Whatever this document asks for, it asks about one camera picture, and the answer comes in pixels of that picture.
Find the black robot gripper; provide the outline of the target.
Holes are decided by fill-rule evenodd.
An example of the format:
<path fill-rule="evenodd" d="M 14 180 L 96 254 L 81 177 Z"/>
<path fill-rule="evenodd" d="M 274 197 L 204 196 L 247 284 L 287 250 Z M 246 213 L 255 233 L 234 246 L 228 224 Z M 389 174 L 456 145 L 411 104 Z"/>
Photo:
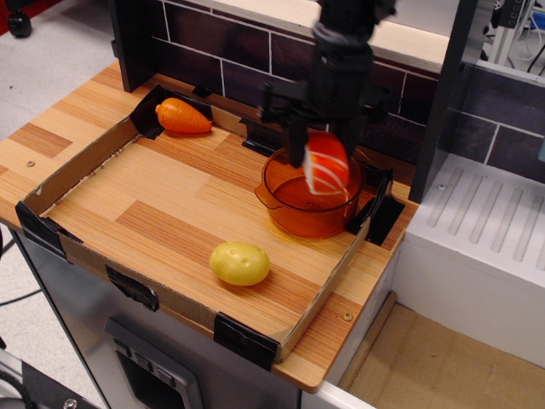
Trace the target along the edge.
<path fill-rule="evenodd" d="M 348 47 L 317 42 L 307 79 L 271 81 L 263 86 L 261 121 L 287 127 L 284 147 L 291 166 L 299 168 L 303 161 L 306 123 L 331 124 L 331 132 L 351 158 L 366 129 L 365 121 L 355 120 L 379 122 L 386 117 L 390 90 L 370 84 L 373 63 L 367 43 Z M 306 123 L 290 123 L 298 118 Z"/>

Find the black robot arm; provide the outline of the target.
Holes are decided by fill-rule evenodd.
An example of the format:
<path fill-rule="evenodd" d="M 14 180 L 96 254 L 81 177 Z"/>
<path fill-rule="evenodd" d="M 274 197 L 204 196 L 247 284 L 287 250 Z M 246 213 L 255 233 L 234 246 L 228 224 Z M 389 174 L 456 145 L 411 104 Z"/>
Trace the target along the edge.
<path fill-rule="evenodd" d="M 279 124 L 289 162 L 299 167 L 307 129 L 330 128 L 348 156 L 369 124 L 387 116 L 391 92 L 370 83 L 374 28 L 395 14 L 393 1 L 323 1 L 313 28 L 314 48 L 307 79 L 274 81 L 263 87 L 261 121 Z"/>

